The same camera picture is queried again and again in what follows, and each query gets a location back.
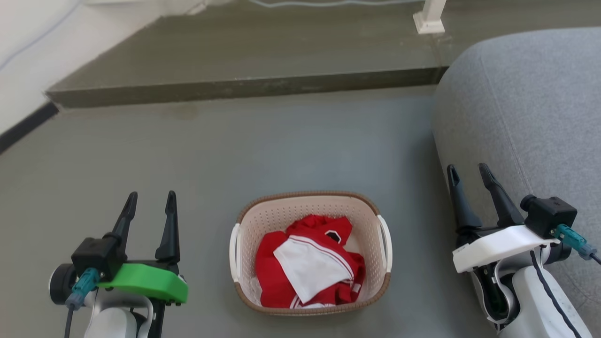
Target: white wall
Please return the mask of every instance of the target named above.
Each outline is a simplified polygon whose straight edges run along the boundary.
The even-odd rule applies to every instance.
[[[0,66],[80,0],[0,0]],[[44,104],[44,90],[159,16],[200,0],[80,4],[60,26],[0,69],[0,134]]]

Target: beige plastic basket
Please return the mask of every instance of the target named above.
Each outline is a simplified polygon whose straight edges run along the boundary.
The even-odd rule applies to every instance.
[[[348,217],[353,224],[345,249],[363,255],[367,276],[357,302],[321,309],[276,309],[261,306],[255,255],[266,233],[285,230],[310,214]],[[352,192],[293,192],[259,198],[240,213],[230,237],[230,271],[242,301],[270,315],[327,315],[366,307],[388,288],[392,270],[392,242],[386,222],[369,199]]]

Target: basket handle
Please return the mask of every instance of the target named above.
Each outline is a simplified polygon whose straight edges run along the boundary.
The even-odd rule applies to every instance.
[[[392,239],[390,238],[390,231],[388,230],[388,225],[384,220],[384,217],[381,215],[377,216],[380,220],[380,228],[382,229],[382,233],[384,234],[384,246],[386,248],[386,272],[392,271]]]
[[[238,283],[238,266],[237,266],[237,261],[238,261],[238,256],[240,255],[240,248],[238,245],[238,234],[240,232],[240,223],[236,223],[236,225],[234,226],[234,229],[232,229],[231,231],[231,236],[230,236],[230,272],[231,272],[231,279],[234,280],[234,283]]]

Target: teal connector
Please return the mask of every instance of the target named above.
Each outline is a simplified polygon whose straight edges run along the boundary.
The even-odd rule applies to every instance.
[[[551,234],[559,239],[562,243],[569,245],[574,250],[578,251],[580,257],[584,260],[595,258],[597,248],[587,244],[587,240],[579,233],[572,230],[565,224],[560,224],[555,231],[551,230]]]
[[[79,276],[79,280],[73,288],[72,293],[65,301],[68,308],[73,307],[73,310],[79,310],[84,304],[84,299],[88,293],[96,288],[96,284],[100,281],[100,274],[94,268],[87,268],[84,273]]]

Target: folded clothes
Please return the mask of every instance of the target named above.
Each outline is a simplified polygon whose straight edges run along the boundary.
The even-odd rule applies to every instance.
[[[346,217],[309,215],[285,233],[266,234],[255,261],[261,305],[307,309],[355,302],[365,262],[343,248],[352,229]]]

